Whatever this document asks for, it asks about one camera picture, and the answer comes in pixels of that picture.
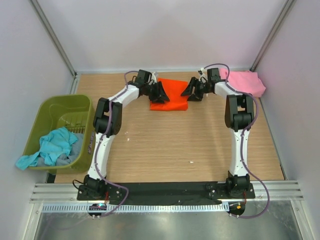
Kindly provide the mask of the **orange t shirt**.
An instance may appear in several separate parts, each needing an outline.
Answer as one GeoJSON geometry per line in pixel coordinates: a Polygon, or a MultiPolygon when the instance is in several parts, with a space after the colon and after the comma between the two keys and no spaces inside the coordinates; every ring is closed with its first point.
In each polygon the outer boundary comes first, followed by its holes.
{"type": "Polygon", "coordinates": [[[188,96],[181,96],[187,88],[186,81],[159,78],[169,101],[165,103],[150,103],[151,111],[186,111],[188,109],[188,96]]]}

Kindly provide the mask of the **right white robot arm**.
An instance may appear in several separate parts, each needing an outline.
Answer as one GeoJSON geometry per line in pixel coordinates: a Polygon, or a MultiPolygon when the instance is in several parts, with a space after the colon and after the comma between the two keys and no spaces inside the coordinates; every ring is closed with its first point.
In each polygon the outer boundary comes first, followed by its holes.
{"type": "Polygon", "coordinates": [[[226,198],[255,198],[248,171],[248,138],[255,121],[254,99],[248,93],[231,86],[228,76],[220,76],[219,68],[201,68],[199,77],[192,77],[182,97],[200,102],[205,94],[214,93],[225,98],[224,122],[231,133],[231,162],[225,183],[212,191],[226,198]]]}

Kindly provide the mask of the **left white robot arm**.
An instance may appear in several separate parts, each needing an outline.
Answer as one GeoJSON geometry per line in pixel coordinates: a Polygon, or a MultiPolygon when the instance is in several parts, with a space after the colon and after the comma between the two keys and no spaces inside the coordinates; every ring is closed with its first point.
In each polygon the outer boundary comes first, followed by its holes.
{"type": "Polygon", "coordinates": [[[122,90],[109,98],[101,97],[93,119],[95,147],[87,175],[78,187],[77,199],[101,200],[107,196],[107,164],[112,143],[122,126],[123,109],[140,96],[147,96],[151,103],[170,101],[157,72],[135,71],[130,81],[125,79],[122,90]]]}

